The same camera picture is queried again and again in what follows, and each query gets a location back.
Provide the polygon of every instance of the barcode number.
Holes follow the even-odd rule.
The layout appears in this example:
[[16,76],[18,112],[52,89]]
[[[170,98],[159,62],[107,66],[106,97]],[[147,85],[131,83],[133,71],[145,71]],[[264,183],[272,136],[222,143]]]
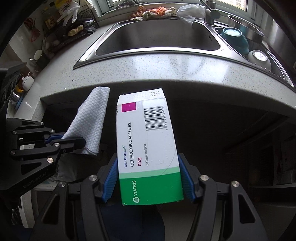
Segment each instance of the barcode number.
[[167,128],[163,106],[144,108],[146,131]]

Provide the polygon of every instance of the celecoxib capsules box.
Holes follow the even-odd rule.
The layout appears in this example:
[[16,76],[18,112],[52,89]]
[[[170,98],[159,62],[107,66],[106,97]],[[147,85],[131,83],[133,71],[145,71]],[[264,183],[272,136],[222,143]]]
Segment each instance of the celecoxib capsules box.
[[163,90],[119,96],[116,115],[123,205],[182,200],[179,162]]

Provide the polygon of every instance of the sink basin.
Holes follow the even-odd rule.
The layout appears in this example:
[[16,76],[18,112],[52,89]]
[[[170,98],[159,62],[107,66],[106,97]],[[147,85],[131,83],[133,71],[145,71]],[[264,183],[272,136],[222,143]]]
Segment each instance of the sink basin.
[[151,47],[181,47],[202,50],[218,50],[219,43],[202,24],[192,28],[180,20],[157,19],[131,22],[117,28],[98,47],[96,55],[123,50]]

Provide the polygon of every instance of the metal pot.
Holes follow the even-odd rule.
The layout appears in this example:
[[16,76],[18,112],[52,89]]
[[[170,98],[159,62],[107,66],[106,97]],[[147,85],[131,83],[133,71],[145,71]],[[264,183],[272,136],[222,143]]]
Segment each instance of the metal pot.
[[255,43],[260,44],[262,42],[264,34],[254,24],[231,15],[228,15],[228,18],[229,27],[238,28],[246,38]]

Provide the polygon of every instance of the speckled white countertop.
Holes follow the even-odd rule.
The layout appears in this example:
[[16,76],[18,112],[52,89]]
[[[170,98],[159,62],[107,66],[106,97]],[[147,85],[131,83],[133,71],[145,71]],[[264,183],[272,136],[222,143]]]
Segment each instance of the speckled white countertop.
[[296,94],[264,73],[230,61],[181,53],[117,57],[73,70],[73,65],[108,28],[61,50],[35,78],[16,118],[41,121],[46,104],[40,98],[80,87],[125,81],[166,80],[221,85],[256,93],[296,109]]

